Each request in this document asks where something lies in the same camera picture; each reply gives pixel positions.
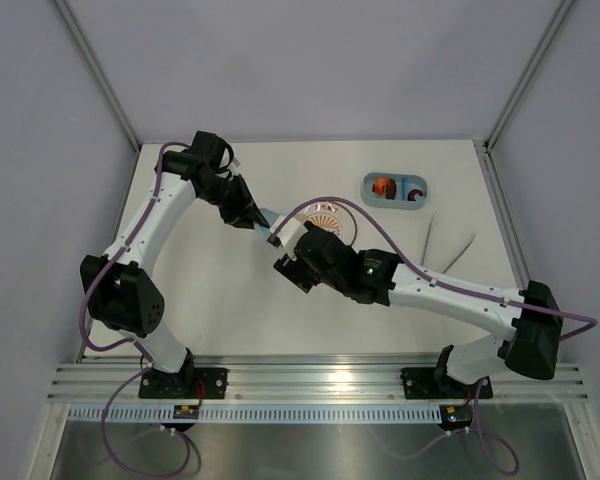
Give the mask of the light blue lunch box lid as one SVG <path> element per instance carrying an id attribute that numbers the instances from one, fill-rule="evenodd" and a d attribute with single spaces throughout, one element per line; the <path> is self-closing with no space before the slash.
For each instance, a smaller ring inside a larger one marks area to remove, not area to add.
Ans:
<path id="1" fill-rule="evenodd" d="M 267 240 L 272 233 L 271 227 L 278 221 L 281 214 L 266 208 L 261 208 L 260 213 L 266 221 L 266 226 L 262 226 L 259 223 L 254 224 L 254 230 L 265 240 Z"/>

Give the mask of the red shrimp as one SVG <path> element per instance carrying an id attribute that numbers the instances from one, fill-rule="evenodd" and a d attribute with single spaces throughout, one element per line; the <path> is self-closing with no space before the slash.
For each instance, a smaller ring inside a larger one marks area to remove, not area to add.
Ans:
<path id="1" fill-rule="evenodd" d="M 392 180 L 388 177 L 376 177 L 372 185 L 372 192 L 379 196 L 385 196 L 391 185 Z"/>

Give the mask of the dark sea cucumber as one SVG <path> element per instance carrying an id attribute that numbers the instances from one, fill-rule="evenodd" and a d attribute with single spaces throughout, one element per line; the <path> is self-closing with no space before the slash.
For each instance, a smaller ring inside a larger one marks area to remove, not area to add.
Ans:
<path id="1" fill-rule="evenodd" d="M 383 187 L 384 197 L 388 200 L 394 200 L 397 195 L 397 184 L 394 180 L 390 179 Z"/>

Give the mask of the dark red sausage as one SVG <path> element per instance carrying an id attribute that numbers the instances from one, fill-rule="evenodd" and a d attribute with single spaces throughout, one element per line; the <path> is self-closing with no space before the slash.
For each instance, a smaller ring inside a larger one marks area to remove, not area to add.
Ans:
<path id="1" fill-rule="evenodd" d="M 424 192 L 422 190 L 419 190 L 419 189 L 410 190 L 409 193 L 408 193 L 408 195 L 407 195 L 407 199 L 410 202 L 419 201 L 423 197 L 424 197 Z"/>

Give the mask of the metal food tongs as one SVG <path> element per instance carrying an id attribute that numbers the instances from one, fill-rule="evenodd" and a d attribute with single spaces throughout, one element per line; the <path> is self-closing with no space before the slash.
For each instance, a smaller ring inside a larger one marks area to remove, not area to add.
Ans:
<path id="1" fill-rule="evenodd" d="M 434 267 L 435 271 L 438 271 L 442 274 L 447 274 L 470 249 L 477 237 L 477 231 L 472 231 L 470 234 L 466 235 L 460 243 L 456 243 L 456 245 L 452 247 L 450 254 L 448 254 L 438 263 L 431 265 L 430 253 L 433 251 L 432 245 L 434 243 L 436 227 L 438 224 L 436 216 L 436 212 L 431 215 L 426 228 L 424 244 L 420 254 L 420 265 L 425 268 Z"/>

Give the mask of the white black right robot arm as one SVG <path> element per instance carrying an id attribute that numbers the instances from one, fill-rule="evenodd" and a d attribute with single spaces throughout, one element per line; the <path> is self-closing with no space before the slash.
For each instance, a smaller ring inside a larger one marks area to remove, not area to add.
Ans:
<path id="1" fill-rule="evenodd" d="M 479 340 L 444 347 L 424 372 L 405 374 L 407 394 L 459 398 L 506 371 L 554 378 L 563 320 L 546 285 L 531 282 L 518 291 L 457 281 L 395 253 L 355 251 L 310 222 L 278 227 L 273 235 L 285 251 L 275 269 L 304 292 L 324 284 L 359 304 L 420 309 L 486 331 Z"/>

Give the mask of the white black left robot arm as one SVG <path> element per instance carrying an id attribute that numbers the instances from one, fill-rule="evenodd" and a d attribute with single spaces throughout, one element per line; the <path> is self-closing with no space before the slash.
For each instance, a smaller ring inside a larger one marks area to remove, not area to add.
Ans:
<path id="1" fill-rule="evenodd" d="M 120 333 L 115 347 L 133 344 L 149 367 L 150 384 L 175 398 L 195 388 L 192 354 L 163 321 L 165 300 L 152 280 L 158 257 L 173 228 L 196 200 L 217 207 L 222 221 L 234 228 L 268 228 L 244 178 L 237 174 L 235 153 L 220 136 L 198 131 L 190 144 L 161 146 L 155 180 L 148 196 L 123 233 L 99 256 L 80 265 L 84 298 L 79 331 L 93 351 L 86 321 L 96 320 Z"/>

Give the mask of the light blue lunch box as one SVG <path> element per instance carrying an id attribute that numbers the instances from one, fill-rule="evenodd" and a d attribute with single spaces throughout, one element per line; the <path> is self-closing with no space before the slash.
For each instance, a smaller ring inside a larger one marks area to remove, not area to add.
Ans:
<path id="1" fill-rule="evenodd" d="M 397 184 L 397 195 L 394 200 L 388 200 L 384 196 L 372 192 L 372 185 L 376 177 L 388 177 Z M 424 197 L 416 202 L 410 202 L 407 195 L 410 190 L 419 189 L 424 192 Z M 367 205 L 374 208 L 417 210 L 420 209 L 428 198 L 428 184 L 426 180 L 418 175 L 393 174 L 384 172 L 371 172 L 364 176 L 361 185 L 361 199 Z"/>

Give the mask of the round printed ceramic plate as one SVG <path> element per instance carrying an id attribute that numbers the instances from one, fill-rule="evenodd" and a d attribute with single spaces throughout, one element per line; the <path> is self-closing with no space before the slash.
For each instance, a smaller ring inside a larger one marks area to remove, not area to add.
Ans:
<path id="1" fill-rule="evenodd" d="M 350 246 L 354 245 L 358 237 L 359 228 L 355 216 L 348 207 L 338 202 L 313 202 L 297 212 L 294 218 L 333 233 Z"/>

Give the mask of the right small circuit board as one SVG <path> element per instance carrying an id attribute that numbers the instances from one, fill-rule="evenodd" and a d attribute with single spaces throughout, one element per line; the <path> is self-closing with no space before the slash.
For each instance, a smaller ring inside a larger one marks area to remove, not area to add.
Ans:
<path id="1" fill-rule="evenodd" d="M 469 405 L 442 406 L 440 409 L 440 414 L 440 428 L 445 431 L 470 427 L 473 421 L 473 409 Z"/>

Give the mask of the small circuit board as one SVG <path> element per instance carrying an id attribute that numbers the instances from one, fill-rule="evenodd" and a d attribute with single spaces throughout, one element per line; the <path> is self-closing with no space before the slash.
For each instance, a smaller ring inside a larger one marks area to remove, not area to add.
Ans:
<path id="1" fill-rule="evenodd" d="M 473 409 L 469 405 L 442 406 L 440 409 L 440 414 L 440 428 L 445 431 L 470 427 L 473 421 Z"/>
<path id="2" fill-rule="evenodd" d="M 200 407 L 193 404 L 177 404 L 173 409 L 173 419 L 176 420 L 197 420 L 199 418 Z"/>

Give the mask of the left small circuit board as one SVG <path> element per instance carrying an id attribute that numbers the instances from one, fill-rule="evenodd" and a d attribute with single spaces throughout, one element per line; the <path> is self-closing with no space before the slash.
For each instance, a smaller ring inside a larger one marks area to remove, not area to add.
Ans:
<path id="1" fill-rule="evenodd" d="M 173 409 L 173 419 L 176 420 L 197 420 L 199 418 L 200 407 L 193 404 L 177 404 Z"/>

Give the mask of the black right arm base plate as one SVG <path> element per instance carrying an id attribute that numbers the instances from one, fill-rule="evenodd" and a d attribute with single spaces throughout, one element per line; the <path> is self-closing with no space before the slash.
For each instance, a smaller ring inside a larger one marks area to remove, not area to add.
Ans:
<path id="1" fill-rule="evenodd" d="M 473 399 L 478 389 L 478 383 L 463 384 L 442 367 L 405 367 L 400 380 L 407 400 L 467 400 Z"/>

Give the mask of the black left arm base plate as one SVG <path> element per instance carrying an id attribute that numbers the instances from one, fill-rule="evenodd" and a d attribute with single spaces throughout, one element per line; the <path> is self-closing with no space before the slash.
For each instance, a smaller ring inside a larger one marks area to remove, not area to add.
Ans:
<path id="1" fill-rule="evenodd" d="M 192 371 L 165 373 L 151 369 L 142 375 L 138 397 L 151 400 L 225 398 L 229 371 L 224 368 L 194 367 Z"/>

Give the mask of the right aluminium frame post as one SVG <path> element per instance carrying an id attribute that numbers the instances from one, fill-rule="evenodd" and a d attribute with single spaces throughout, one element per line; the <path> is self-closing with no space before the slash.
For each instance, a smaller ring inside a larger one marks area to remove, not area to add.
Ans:
<path id="1" fill-rule="evenodd" d="M 557 3 L 493 127 L 484 140 L 484 149 L 487 154 L 491 155 L 495 151 L 577 5 L 578 1 L 576 0 L 560 0 Z"/>

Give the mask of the aluminium frame post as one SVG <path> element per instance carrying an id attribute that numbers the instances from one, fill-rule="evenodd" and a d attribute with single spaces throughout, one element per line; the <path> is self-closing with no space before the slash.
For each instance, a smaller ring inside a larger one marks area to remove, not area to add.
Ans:
<path id="1" fill-rule="evenodd" d="M 101 99 L 113 116 L 121 134 L 132 151 L 135 154 L 139 154 L 142 142 L 112 87 L 71 2 L 66 0 L 50 0 L 49 5 L 58 16 L 61 25 L 68 34 L 71 43 L 74 45 L 79 58 L 94 82 Z"/>
<path id="2" fill-rule="evenodd" d="M 576 0 L 560 0 L 557 3 L 493 127 L 484 140 L 484 149 L 487 154 L 491 155 L 495 151 L 577 5 L 578 1 Z"/>

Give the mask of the aluminium front rail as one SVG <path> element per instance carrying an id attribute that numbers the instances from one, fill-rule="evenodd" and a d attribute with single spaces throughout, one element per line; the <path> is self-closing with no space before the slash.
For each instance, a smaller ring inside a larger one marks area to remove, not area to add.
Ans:
<path id="1" fill-rule="evenodd" d="M 433 355 L 200 356 L 197 369 L 221 368 L 225 404 L 398 404 L 405 400 L 401 372 L 434 365 Z M 133 357 L 86 358 L 57 366 L 50 402 L 103 402 L 124 381 L 121 399 L 138 399 L 139 363 Z M 561 363 L 550 381 L 511 372 L 490 376 L 493 402 L 587 403 L 590 388 L 580 368 Z"/>

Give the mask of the left aluminium frame post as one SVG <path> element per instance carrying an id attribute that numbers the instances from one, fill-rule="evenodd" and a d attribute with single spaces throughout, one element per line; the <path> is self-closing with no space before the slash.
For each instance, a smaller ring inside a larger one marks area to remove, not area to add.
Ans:
<path id="1" fill-rule="evenodd" d="M 49 5 L 58 16 L 61 25 L 68 34 L 71 43 L 74 45 L 79 58 L 94 82 L 101 99 L 113 116 L 121 134 L 132 151 L 135 154 L 139 154 L 142 142 L 112 87 L 71 2 L 66 0 L 50 0 Z"/>

